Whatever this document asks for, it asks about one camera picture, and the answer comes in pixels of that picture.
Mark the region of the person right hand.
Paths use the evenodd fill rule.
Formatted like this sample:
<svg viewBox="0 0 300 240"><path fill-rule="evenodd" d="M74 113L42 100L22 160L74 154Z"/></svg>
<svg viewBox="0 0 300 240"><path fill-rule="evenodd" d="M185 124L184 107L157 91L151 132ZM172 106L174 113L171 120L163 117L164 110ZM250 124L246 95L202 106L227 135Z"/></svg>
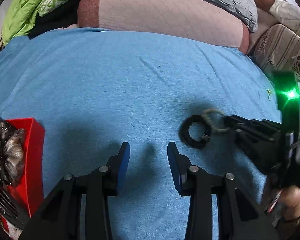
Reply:
<svg viewBox="0 0 300 240"><path fill-rule="evenodd" d="M274 189L271 179L267 178L262 195L262 204L268 208L276 196L277 190ZM300 217L300 188L295 185L282 190L278 199L284 208L282 216L285 220L294 220Z"/></svg>

